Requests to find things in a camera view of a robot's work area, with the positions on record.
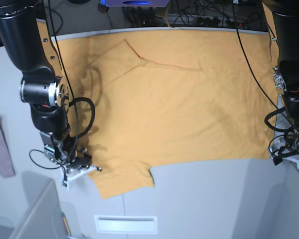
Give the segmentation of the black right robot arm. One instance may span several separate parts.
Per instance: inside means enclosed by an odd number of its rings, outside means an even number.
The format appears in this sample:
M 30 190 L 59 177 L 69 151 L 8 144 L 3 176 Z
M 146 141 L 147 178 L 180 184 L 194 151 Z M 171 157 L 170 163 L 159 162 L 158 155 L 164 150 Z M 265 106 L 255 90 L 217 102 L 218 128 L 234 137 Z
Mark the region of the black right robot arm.
M 74 97 L 60 55 L 52 11 L 41 0 L 0 0 L 0 38 L 14 66 L 22 72 L 20 99 L 30 105 L 44 154 L 68 175 L 96 169 L 82 133 L 70 135 L 68 110 L 85 97 Z

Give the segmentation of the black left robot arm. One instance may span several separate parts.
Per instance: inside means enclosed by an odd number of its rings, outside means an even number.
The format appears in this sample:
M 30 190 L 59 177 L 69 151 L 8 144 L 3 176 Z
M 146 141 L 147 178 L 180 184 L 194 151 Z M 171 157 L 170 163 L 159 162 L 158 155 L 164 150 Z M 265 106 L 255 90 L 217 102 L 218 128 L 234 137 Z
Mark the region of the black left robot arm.
M 286 113 L 290 128 L 283 133 L 285 145 L 271 152 L 275 165 L 299 154 L 299 0 L 264 0 L 263 7 L 269 32 L 278 46 L 274 82 L 283 107 L 268 114 L 265 120 Z

